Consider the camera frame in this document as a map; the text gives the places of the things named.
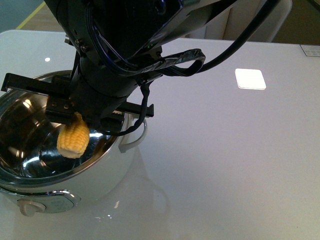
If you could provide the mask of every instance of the corn cob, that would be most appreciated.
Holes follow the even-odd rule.
[[[80,158],[89,143],[90,131],[80,113],[74,114],[71,125],[65,125],[59,133],[56,148],[58,152],[70,159]]]

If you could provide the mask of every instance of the black wire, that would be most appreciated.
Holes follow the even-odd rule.
[[[98,130],[98,132],[100,132],[104,135],[109,135],[109,136],[124,136],[126,134],[132,133],[135,130],[137,130],[140,127],[140,125],[144,122],[146,114],[147,114],[148,97],[150,94],[149,87],[150,87],[151,83],[152,82],[149,82],[149,83],[144,84],[140,87],[140,90],[143,95],[141,107],[140,107],[140,115],[139,115],[139,118],[134,122],[134,124],[131,127],[129,127],[127,130],[121,131],[121,132],[113,132],[113,131],[105,131],[105,130]]]
[[[89,3],[85,10],[85,23],[86,28],[89,33],[89,36],[92,40],[93,46],[96,49],[98,55],[100,56],[103,64],[114,74],[120,77],[130,77],[142,73],[147,73],[151,71],[157,71],[164,68],[172,67],[176,64],[181,64],[189,61],[195,61],[189,68],[183,69],[183,71],[179,72],[176,69],[167,70],[168,74],[171,76],[191,76],[198,72],[198,70],[202,67],[205,61],[205,55],[202,53],[200,49],[190,49],[184,52],[176,53],[173,55],[169,55],[166,57],[161,57],[150,65],[144,67],[133,67],[131,63],[127,64],[126,60],[122,58],[115,49],[108,43],[108,41],[103,38],[96,28],[93,19],[93,11],[94,6],[92,3]],[[126,64],[126,68],[121,67],[117,63],[115,63],[111,57],[108,55],[106,50],[103,47],[103,44],[107,45],[111,48],[111,51],[123,62]]]
[[[277,6],[280,0],[267,0],[250,24],[246,29],[240,34],[240,36],[229,46],[223,53],[217,56],[215,59],[204,64],[198,73],[202,73],[209,69],[214,68],[226,59],[228,59],[232,54],[234,54],[240,47],[242,47],[245,42],[255,33],[255,31],[260,27],[268,15]]]

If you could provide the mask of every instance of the pot handle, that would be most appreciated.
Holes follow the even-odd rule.
[[[145,137],[147,135],[147,131],[148,131],[148,125],[147,125],[147,121],[144,119],[143,120],[143,132],[142,132],[141,136],[137,140],[130,142],[130,143],[120,142],[120,144],[119,144],[120,152],[125,153],[127,150],[138,146],[145,139]]]

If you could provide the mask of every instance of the white tabletop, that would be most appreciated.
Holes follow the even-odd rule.
[[[0,79],[71,69],[64,36],[0,34]],[[229,45],[178,39],[163,55],[201,48],[210,60]],[[266,89],[238,88],[237,68],[261,70]],[[0,239],[320,239],[319,76],[320,58],[299,45],[246,43],[210,71],[157,79],[122,182],[87,209],[29,218],[0,195]]]

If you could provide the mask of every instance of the floor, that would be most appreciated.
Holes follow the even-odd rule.
[[[276,43],[320,45],[320,0],[292,0],[292,10]],[[42,0],[1,0],[0,32],[9,29],[62,31]]]

